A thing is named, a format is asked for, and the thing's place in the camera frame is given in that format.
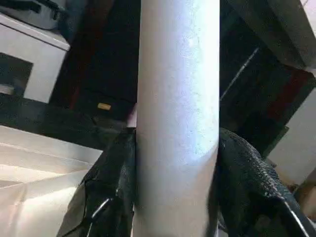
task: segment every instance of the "white cylinder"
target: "white cylinder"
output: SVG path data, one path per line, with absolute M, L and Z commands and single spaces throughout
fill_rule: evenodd
M 142 0 L 139 60 L 133 235 L 202 237 L 218 144 L 219 0 Z

